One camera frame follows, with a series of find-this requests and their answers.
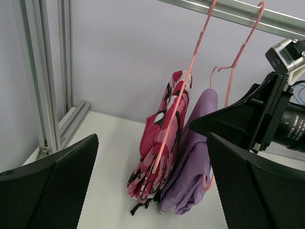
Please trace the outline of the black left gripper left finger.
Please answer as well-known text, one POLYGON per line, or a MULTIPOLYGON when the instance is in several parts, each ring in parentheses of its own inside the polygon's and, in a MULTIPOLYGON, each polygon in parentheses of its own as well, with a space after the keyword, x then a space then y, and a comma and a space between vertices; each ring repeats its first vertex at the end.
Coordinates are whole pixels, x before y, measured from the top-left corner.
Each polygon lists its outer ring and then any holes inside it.
POLYGON ((0 175, 2 229, 75 229, 97 156, 92 134, 0 175))

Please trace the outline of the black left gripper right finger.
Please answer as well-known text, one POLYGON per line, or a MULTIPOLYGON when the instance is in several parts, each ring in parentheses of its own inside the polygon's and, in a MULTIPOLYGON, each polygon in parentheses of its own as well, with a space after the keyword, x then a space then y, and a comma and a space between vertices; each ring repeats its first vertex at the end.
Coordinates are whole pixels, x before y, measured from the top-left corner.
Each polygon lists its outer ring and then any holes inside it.
POLYGON ((230 229, 303 229, 305 173, 239 148, 216 134, 208 153, 230 229))

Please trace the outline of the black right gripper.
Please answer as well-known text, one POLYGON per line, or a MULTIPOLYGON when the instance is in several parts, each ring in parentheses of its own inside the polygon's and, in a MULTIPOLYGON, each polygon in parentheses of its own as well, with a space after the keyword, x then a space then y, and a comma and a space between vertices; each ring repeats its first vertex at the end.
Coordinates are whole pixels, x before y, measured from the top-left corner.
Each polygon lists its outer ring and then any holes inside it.
POLYGON ((305 81, 296 81, 279 95, 268 96, 271 107, 265 114, 262 91, 262 86, 253 84, 239 101, 196 118, 189 128, 206 137, 214 133, 242 149, 252 148, 255 153, 266 150, 271 142, 303 153, 305 81))

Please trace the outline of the pink wire hanger lilac trousers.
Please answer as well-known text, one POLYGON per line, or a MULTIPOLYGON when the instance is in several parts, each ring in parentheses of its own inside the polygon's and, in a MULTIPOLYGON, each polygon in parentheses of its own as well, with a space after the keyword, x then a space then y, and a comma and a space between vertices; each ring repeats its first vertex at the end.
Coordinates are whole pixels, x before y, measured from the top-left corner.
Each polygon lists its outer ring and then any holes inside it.
MULTIPOLYGON (((216 0, 213 0, 212 5, 209 8, 208 16, 207 16, 207 19, 206 19, 206 22, 205 22, 205 25, 204 25, 204 28, 203 28, 203 32, 205 32, 205 30, 206 30, 206 27, 207 27, 207 25, 209 23, 209 20, 210 20, 210 17, 212 15, 212 12, 214 10, 214 7, 216 5, 216 2, 217 2, 216 0)), ((214 69, 212 70, 212 73, 211 73, 211 76, 210 76, 210 88, 208 90, 206 90, 206 91, 208 92, 208 95, 212 95, 212 94, 216 95, 216 92, 214 90, 212 90, 212 80, 213 80, 213 73, 214 73, 214 71, 217 70, 219 72, 222 69, 231 69, 230 78, 229 78, 229 82, 228 82, 228 86, 227 86, 227 92, 226 92, 224 107, 227 107, 227 105, 228 105, 228 100, 229 100, 229 95, 230 95, 231 84, 232 84, 232 80, 233 80, 233 75, 234 75, 235 67, 236 67, 236 65, 237 65, 237 63, 238 63, 238 61, 240 59, 240 56, 242 55, 242 53, 243 53, 247 43, 249 42, 253 32, 255 31, 255 29, 256 29, 260 19, 262 18, 262 15, 263 15, 263 12, 264 12, 264 9, 265 9, 265 2, 262 1, 257 6, 260 7, 259 15, 258 15, 258 17, 256 19, 256 22, 255 22, 254 26, 252 27, 252 29, 250 31, 248 37, 246 38, 245 42, 242 44, 242 46, 241 46, 241 48, 240 48, 236 58, 234 59, 232 65, 231 66, 227 66, 227 67, 217 67, 217 66, 215 66, 214 69)), ((207 103, 207 108, 208 108, 207 111, 212 111, 212 112, 215 111, 214 108, 216 108, 216 106, 212 102, 208 102, 207 103)), ((211 164, 209 164, 209 172, 207 172, 208 171, 207 170, 207 171, 205 171, 203 173, 203 191, 204 192, 208 191, 212 187, 212 185, 214 183, 214 178, 215 177, 214 177, 214 174, 213 174, 212 178, 210 178, 210 175, 209 175, 210 170, 211 170, 211 164), (207 178, 210 178, 208 185, 206 184, 207 178)))

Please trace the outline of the pink wire hanger camouflage trousers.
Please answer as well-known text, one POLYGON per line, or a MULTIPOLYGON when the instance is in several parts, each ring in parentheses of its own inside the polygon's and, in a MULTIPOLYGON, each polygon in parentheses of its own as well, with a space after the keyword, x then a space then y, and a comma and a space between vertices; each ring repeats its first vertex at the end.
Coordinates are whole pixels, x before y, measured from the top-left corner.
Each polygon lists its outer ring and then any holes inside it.
POLYGON ((182 95, 183 95, 183 92, 184 92, 186 83, 187 83, 187 81, 188 81, 189 74, 190 74, 191 69, 192 69, 192 67, 193 67, 195 58, 196 58, 197 53, 198 53, 198 51, 199 51, 200 44, 201 44, 201 42, 202 42, 202 39, 203 39, 205 30, 206 30, 206 28, 207 28, 207 26, 208 26, 210 17, 212 16, 213 10, 214 10, 215 5, 216 5, 216 2, 217 2, 217 0, 213 0, 213 1, 212 1, 212 4, 211 4, 211 6, 210 6, 210 8, 209 8, 209 10, 208 10, 207 19, 206 19, 206 21, 205 21, 204 27, 203 27, 203 29, 202 29, 202 31, 201 31, 201 33, 200 33, 200 35, 199 35, 199 38, 198 38, 198 40, 197 40, 196 47, 195 47, 195 50, 194 50, 194 52, 193 52, 192 60, 191 60, 190 65, 189 65, 189 67, 188 67, 187 73, 186 73, 186 75, 185 75, 185 79, 184 79, 184 81, 183 81, 183 84, 182 84, 180 93, 179 93, 179 95, 178 95, 178 97, 177 97, 177 101, 176 101, 176 104, 175 104, 175 106, 174 106, 174 110, 173 110, 173 113, 172 113, 172 115, 171 115, 170 121, 169 121, 169 123, 168 123, 168 126, 167 126, 167 129, 166 129, 164 138, 163 138, 163 142, 162 142, 160 151, 159 151, 159 153, 158 153, 158 155, 157 155, 156 161, 155 161, 154 166, 153 166, 153 169, 152 169, 152 174, 155 174, 155 172, 156 172, 156 170, 157 170, 157 167, 158 167, 158 165, 159 165, 159 162, 160 162, 160 160, 161 160, 161 157, 162 157, 162 154, 163 154, 163 150, 164 150, 164 148, 165 148, 165 144, 166 144, 166 141, 167 141, 169 132, 170 132, 170 127, 171 127, 171 125, 172 125, 172 123, 173 123, 173 120, 174 120, 176 111, 177 111, 177 109, 178 109, 180 100, 181 100, 181 98, 182 98, 182 95))

